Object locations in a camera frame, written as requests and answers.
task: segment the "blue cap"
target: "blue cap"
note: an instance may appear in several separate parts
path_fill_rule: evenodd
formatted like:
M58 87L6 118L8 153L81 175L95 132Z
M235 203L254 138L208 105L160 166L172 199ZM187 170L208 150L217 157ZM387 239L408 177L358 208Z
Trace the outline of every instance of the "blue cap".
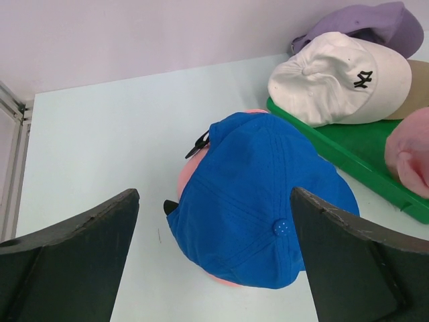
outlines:
M180 249L209 274L282 288L304 270L290 208L300 186L359 215L335 167L288 122L236 113L212 124L210 148L167 216Z

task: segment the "ny logo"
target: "ny logo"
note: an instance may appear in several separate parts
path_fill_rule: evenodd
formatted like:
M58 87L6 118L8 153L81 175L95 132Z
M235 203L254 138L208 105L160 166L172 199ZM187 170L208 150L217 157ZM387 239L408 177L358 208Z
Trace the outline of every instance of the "ny logo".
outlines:
M371 75L373 72L364 72L363 70L357 75L361 80L354 82L355 88L362 87L363 89L366 89L368 86L365 85L366 82L371 82L373 79L371 78Z

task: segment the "blue button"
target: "blue button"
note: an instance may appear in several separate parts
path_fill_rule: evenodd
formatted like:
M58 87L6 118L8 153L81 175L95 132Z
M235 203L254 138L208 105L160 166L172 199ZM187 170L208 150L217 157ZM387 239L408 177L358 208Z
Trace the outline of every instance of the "blue button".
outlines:
M287 219L279 219L273 225L274 233L279 237L286 237L290 232L290 222Z

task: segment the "tan cap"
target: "tan cap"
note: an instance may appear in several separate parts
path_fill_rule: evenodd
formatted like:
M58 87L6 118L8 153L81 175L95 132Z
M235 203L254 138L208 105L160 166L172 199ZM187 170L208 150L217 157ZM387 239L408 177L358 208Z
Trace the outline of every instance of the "tan cap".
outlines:
M404 103L385 119L404 119L414 111L429 106L429 62L408 60L412 72L411 89Z

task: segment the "purple cap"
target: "purple cap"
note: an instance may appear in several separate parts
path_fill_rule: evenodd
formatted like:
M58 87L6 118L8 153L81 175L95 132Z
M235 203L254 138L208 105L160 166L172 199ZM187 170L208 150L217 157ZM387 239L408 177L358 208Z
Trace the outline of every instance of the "purple cap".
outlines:
M320 20L308 34L292 42L292 52L298 53L315 37L326 32L341 32L350 37L375 42L412 56L422 45L423 28L402 2L390 2L370 7L351 5L332 12Z

